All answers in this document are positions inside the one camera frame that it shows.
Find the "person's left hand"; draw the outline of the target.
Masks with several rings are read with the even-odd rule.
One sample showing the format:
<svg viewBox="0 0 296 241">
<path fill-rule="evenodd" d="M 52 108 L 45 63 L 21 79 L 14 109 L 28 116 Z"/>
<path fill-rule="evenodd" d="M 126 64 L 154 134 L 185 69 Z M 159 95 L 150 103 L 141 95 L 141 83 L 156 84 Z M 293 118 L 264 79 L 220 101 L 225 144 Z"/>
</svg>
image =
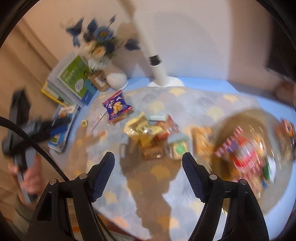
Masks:
<svg viewBox="0 0 296 241">
<path fill-rule="evenodd" d="M 17 174 L 19 172 L 18 166 L 9 163 L 9 173 L 12 175 L 18 187 L 21 187 L 29 194 L 41 195 L 45 188 L 45 182 L 42 175 L 42 162 L 40 155 L 36 155 L 34 164 L 26 170 L 23 175 L 23 181 L 18 182 Z"/>
</svg>

